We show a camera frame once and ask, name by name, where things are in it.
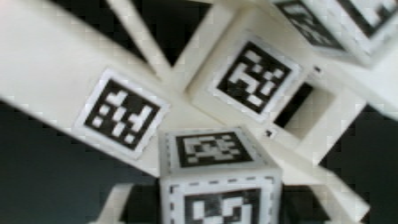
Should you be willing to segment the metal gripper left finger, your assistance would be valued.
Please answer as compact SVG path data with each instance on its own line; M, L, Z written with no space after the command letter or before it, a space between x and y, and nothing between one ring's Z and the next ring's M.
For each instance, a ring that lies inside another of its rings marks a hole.
M87 224L160 224L158 187L121 183L112 187L101 212Z

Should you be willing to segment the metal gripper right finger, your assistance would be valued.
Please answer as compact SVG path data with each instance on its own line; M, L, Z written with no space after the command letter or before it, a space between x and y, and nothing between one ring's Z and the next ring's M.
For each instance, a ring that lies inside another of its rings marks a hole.
M327 185L284 185L281 224L364 224L370 205L355 192Z

